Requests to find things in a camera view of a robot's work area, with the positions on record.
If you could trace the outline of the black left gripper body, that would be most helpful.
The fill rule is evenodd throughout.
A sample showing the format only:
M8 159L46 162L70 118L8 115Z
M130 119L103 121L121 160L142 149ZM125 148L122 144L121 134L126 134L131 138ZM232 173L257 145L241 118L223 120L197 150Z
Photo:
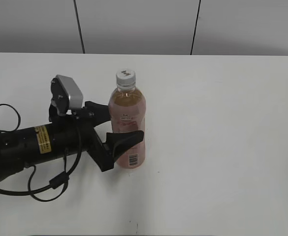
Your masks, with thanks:
M111 170L114 168L111 151L99 138L89 115L83 107L71 115L59 116L56 108L50 105L48 134L52 152L48 156L58 159L65 153L73 155L86 151L102 172Z

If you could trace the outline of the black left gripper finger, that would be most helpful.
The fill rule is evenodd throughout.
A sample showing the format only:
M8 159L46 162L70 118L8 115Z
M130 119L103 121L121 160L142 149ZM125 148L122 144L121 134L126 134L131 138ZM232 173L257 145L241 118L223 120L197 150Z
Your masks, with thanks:
M88 113L91 114L89 115L89 117L92 120L93 127L97 127L111 120L108 105L102 105L94 103L92 101L86 101L85 108L88 110Z
M144 140L142 130L129 133L106 133L106 144L112 154L113 163L124 168L135 168L140 164L140 151L137 147Z

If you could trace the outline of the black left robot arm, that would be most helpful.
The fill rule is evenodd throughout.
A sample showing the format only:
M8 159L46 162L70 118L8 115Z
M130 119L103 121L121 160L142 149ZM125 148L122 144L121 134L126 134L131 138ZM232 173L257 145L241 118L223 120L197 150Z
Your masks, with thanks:
M142 142L144 132L107 133L103 143L95 127L111 120L107 105L86 102L85 107L72 110L70 115L59 116L55 107L50 123L19 129L0 131L0 181L21 172L31 165L41 164L86 151L105 172L126 151Z

